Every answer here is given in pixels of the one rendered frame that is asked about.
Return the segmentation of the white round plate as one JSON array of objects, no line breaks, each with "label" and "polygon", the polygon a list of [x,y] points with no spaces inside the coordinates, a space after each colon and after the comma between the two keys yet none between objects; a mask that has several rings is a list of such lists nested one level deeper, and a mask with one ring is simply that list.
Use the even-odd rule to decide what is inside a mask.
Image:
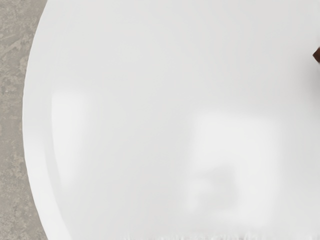
[{"label": "white round plate", "polygon": [[320,0],[46,0],[23,144],[48,240],[320,240]]}]

